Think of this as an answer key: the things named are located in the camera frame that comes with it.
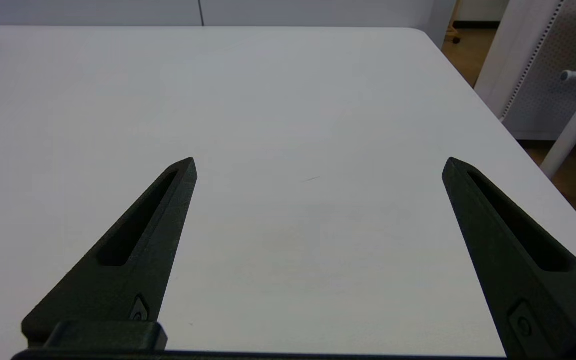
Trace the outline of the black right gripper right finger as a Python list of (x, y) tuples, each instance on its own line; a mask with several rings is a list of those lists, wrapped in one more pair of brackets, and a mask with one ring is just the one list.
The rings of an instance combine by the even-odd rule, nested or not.
[(576, 256), (475, 166), (442, 181), (510, 359), (576, 359)]

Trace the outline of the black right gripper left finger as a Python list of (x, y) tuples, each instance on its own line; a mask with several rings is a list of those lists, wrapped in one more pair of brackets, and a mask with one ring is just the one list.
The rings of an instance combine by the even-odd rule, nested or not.
[(29, 346), (65, 321), (157, 321), (197, 179), (192, 157), (167, 167), (23, 319)]

